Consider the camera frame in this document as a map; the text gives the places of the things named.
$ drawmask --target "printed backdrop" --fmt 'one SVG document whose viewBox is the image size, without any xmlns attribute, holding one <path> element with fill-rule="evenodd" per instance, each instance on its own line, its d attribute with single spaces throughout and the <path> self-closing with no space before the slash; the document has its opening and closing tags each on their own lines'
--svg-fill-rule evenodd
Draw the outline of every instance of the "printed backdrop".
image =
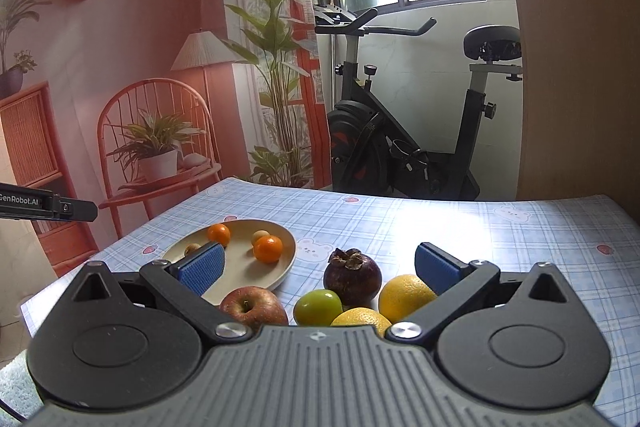
<svg viewBox="0 0 640 427">
<path fill-rule="evenodd" d="M 100 204 L 33 222 L 58 275 L 221 179 L 330 184 L 311 0 L 0 0 L 0 58 L 16 182 Z"/>
</svg>

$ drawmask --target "white flower pot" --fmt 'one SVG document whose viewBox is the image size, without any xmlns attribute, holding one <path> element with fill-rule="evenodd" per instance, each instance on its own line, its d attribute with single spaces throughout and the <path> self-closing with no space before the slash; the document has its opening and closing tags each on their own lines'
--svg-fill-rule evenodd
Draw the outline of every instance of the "white flower pot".
<svg viewBox="0 0 640 427">
<path fill-rule="evenodd" d="M 178 173 L 178 151 L 174 149 L 152 158 L 141 158 L 138 167 L 147 182 L 170 178 Z"/>
</svg>

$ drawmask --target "green fruit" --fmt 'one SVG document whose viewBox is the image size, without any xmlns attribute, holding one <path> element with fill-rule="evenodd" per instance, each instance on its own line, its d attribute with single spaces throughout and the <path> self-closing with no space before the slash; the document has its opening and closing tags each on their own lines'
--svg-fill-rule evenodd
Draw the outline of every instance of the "green fruit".
<svg viewBox="0 0 640 427">
<path fill-rule="evenodd" d="M 331 326 L 342 313 L 342 303 L 331 290 L 313 290 L 303 295 L 293 308 L 293 318 L 299 326 Z"/>
</svg>

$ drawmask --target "black saddle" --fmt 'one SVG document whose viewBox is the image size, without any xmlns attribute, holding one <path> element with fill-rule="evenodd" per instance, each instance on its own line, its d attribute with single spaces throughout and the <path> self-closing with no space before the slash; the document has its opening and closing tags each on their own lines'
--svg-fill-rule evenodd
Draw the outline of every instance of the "black saddle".
<svg viewBox="0 0 640 427">
<path fill-rule="evenodd" d="M 522 57 L 520 30 L 512 26 L 479 26 L 465 35 L 465 55 L 485 62 Z"/>
</svg>

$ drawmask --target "blue plaid tablecloth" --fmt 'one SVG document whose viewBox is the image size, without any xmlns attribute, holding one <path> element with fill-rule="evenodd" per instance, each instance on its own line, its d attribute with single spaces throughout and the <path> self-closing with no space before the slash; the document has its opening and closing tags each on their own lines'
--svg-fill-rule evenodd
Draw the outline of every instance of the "blue plaid tablecloth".
<svg viewBox="0 0 640 427">
<path fill-rule="evenodd" d="M 612 354 L 596 405 L 620 426 L 640 421 L 640 227 L 605 196 L 513 203 L 418 201 L 266 187 L 226 179 L 178 204 L 96 254 L 112 271 L 135 271 L 211 223 L 267 219 L 296 238 L 294 266 L 275 293 L 292 316 L 296 300 L 322 287 L 329 253 L 359 248 L 385 282 L 414 273 L 429 241 L 462 261 L 505 271 L 553 261 L 605 335 Z M 79 268 L 22 306 L 33 335 Z"/>
</svg>

